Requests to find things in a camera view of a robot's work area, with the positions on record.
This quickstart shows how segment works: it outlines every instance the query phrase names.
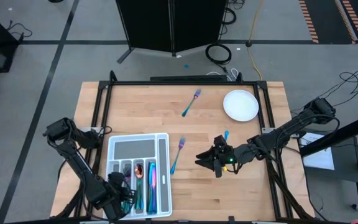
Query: cutlery tray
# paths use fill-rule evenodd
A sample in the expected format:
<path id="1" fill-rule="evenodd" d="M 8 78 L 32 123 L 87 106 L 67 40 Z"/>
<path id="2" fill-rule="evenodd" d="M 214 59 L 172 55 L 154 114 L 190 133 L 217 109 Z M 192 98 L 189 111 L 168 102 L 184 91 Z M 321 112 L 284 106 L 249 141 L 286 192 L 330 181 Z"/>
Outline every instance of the cutlery tray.
<path id="1" fill-rule="evenodd" d="M 150 162 L 155 163 L 157 174 L 157 212 L 154 214 L 147 213 Z M 124 172 L 126 169 L 131 169 L 128 184 L 132 190 L 141 190 L 143 197 L 143 209 L 135 209 L 134 204 L 128 215 L 121 220 L 167 217 L 172 214 L 169 162 L 169 138 L 167 133 L 133 134 L 109 138 L 106 180 L 112 172 Z M 143 166 L 142 189 L 136 189 L 135 167 L 137 164 Z"/>

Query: white plate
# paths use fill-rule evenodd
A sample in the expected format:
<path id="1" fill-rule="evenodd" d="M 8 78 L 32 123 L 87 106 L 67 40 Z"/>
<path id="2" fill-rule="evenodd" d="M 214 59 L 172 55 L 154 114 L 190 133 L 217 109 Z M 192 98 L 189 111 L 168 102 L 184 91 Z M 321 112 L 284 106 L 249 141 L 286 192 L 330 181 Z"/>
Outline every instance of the white plate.
<path id="1" fill-rule="evenodd" d="M 223 100 L 223 108 L 236 121 L 250 121 L 259 110 L 258 101 L 245 90 L 233 90 Z"/>

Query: wooden tabletop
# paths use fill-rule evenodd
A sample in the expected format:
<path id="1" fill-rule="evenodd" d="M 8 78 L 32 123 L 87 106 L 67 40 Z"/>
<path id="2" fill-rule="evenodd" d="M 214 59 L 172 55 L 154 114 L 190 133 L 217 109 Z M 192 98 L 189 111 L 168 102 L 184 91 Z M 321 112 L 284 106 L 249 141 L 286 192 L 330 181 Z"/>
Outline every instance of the wooden tabletop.
<path id="1" fill-rule="evenodd" d="M 97 93 L 97 82 L 84 82 L 74 116 L 78 127 L 91 125 Z M 185 118 L 181 113 L 187 107 L 197 88 L 200 97 L 193 103 Z M 173 163 L 181 136 L 186 137 L 172 181 L 173 213 L 156 220 L 274 220 L 270 185 L 265 161 L 254 159 L 244 165 L 237 175 L 223 172 L 220 179 L 213 171 L 195 164 L 196 155 L 208 150 L 213 139 L 229 131 L 227 143 L 236 147 L 247 139 L 260 134 L 259 120 L 242 123 L 231 119 L 223 110 L 223 98 L 232 90 L 246 90 L 254 94 L 251 86 L 134 86 L 115 85 L 109 106 L 107 125 L 112 133 L 104 138 L 99 174 L 105 177 L 108 139 L 112 135 L 168 133 L 170 163 Z M 270 104 L 276 126 L 291 119 L 287 97 L 282 82 L 268 82 Z M 268 127 L 263 92 L 260 90 L 262 111 Z M 99 124 L 103 103 L 99 114 Z M 295 140 L 289 147 L 298 149 Z M 283 166 L 287 185 L 300 205 L 313 215 L 306 188 L 305 172 L 299 154 L 283 150 Z M 64 166 L 57 186 L 51 215 L 56 215 L 77 191 L 79 179 Z M 277 187 L 282 216 L 285 216 L 283 199 Z M 102 210 L 94 211 L 102 215 Z"/>

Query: floor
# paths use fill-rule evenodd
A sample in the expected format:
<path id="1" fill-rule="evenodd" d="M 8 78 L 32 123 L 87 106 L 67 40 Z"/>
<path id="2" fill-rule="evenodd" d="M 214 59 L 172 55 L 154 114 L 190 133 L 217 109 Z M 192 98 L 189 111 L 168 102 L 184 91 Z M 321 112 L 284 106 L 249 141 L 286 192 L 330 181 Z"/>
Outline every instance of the floor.
<path id="1" fill-rule="evenodd" d="M 247 0 L 236 11 L 237 22 L 228 26 L 222 39 L 247 39 L 258 5 L 259 0 Z M 67 26 L 72 9 L 74 18 L 71 26 Z M 9 20 L 32 30 L 33 36 L 25 40 L 125 40 L 112 0 L 64 0 L 56 4 L 46 0 L 0 0 L 0 23 L 7 27 Z M 311 40 L 298 0 L 265 0 L 254 39 Z M 59 43 L 29 42 L 19 46 L 10 72 L 0 74 L 0 206 L 19 155 L 22 149 L 28 149 L 5 222 L 48 218 L 62 158 L 47 146 L 42 133 L 48 124 L 65 116 L 73 117 L 82 82 L 106 80 L 110 70 L 115 71 L 119 80 L 220 72 L 205 57 L 205 47 L 180 52 L 180 58 L 135 49 L 118 64 L 116 60 L 126 52 L 126 45 Z M 233 54 L 227 67 L 238 69 L 245 80 L 258 79 L 246 46 L 226 45 Z M 358 44 L 254 44 L 250 51 L 264 80 L 284 82 L 291 109 L 303 106 L 341 81 L 341 72 L 358 70 Z M 224 57 L 226 53 L 213 49 L 211 54 Z M 328 98 L 329 102 L 348 99 L 352 89 L 352 85 L 343 85 Z M 358 119 L 358 96 L 338 106 L 337 117 L 342 126 Z M 316 128 L 330 130 L 334 123 Z M 317 208 L 323 200 L 321 213 L 328 220 L 349 222 L 358 218 L 358 212 L 350 207 L 357 202 L 354 184 L 311 173 L 308 185 L 311 201 Z"/>

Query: white paper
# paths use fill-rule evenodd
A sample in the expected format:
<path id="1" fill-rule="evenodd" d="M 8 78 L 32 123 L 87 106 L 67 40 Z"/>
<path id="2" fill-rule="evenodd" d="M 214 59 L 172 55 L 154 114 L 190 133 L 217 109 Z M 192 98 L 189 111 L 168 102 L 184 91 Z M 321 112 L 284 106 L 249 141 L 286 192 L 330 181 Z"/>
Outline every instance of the white paper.
<path id="1" fill-rule="evenodd" d="M 323 137 L 321 134 L 306 133 L 300 140 L 301 145 L 307 145 L 315 140 Z M 333 154 L 331 152 L 331 147 L 328 147 L 324 150 L 316 152 L 312 155 L 305 156 L 303 159 L 303 164 L 307 167 L 315 167 L 320 169 L 329 169 L 335 170 Z"/>

